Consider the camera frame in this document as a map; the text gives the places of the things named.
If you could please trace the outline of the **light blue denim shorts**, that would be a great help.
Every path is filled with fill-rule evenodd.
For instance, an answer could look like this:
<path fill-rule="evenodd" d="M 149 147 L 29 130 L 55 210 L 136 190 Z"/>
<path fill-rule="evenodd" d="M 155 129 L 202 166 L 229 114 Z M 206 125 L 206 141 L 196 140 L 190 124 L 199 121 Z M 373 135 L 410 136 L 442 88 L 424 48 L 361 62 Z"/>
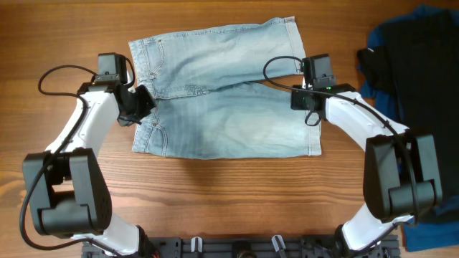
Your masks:
<path fill-rule="evenodd" d="M 135 152 L 204 160 L 321 154 L 314 115 L 263 84 L 301 71 L 306 53 L 293 17 L 160 34 L 129 47 L 138 83 L 156 103 L 136 128 Z"/>

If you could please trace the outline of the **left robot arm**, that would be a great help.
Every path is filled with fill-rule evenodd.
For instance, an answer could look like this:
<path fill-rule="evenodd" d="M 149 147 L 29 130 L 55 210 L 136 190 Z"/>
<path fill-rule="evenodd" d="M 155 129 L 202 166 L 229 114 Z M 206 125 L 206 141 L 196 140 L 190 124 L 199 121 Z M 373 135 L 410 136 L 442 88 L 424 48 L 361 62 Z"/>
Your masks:
<path fill-rule="evenodd" d="M 145 231 L 113 213 L 98 153 L 114 122 L 139 123 L 154 107 L 145 86 L 86 82 L 59 137 L 23 161 L 27 194 L 19 215 L 23 240 L 40 250 L 85 242 L 109 257 L 158 257 Z"/>

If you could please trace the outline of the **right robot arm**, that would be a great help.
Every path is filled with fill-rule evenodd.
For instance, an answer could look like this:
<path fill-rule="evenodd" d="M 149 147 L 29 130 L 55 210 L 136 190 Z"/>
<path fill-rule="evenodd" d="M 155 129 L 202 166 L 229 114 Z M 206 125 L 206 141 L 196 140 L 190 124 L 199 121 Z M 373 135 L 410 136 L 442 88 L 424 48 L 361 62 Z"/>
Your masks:
<path fill-rule="evenodd" d="M 367 104 L 348 84 L 296 85 L 291 107 L 318 114 L 342 129 L 364 151 L 364 204 L 339 225 L 332 242 L 310 244 L 332 257 L 389 256 L 394 229 L 412 226 L 443 198 L 433 136 L 415 133 Z"/>

